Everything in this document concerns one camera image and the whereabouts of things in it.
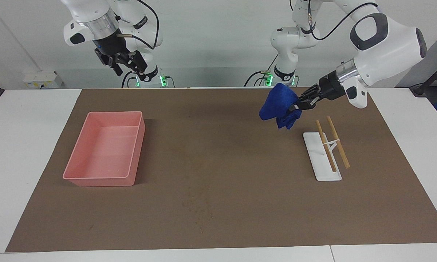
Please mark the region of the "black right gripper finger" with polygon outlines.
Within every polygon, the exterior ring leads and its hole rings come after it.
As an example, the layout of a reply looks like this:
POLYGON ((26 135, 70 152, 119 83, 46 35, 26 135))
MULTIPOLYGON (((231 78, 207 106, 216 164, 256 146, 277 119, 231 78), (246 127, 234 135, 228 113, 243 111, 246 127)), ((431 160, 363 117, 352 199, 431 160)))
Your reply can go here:
POLYGON ((144 72, 147 69, 147 63, 140 51, 122 53, 122 62, 139 77, 140 81, 145 80, 146 76, 144 72))
POLYGON ((120 55, 110 55, 109 56, 109 67, 114 70, 116 75, 119 77, 123 73, 123 70, 119 66, 120 63, 120 55))

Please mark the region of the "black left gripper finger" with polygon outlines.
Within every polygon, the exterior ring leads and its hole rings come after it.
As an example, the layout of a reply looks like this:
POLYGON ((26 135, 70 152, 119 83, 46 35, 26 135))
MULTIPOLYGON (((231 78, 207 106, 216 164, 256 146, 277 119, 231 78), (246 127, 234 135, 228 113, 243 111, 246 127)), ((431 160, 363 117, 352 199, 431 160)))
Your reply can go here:
POLYGON ((300 100, 313 100, 320 96, 321 92, 320 86, 318 84, 314 84, 300 95, 300 100))
POLYGON ((319 99, 306 99, 306 100, 298 100, 288 108, 289 112, 293 111, 306 111, 315 108, 316 103, 319 99))

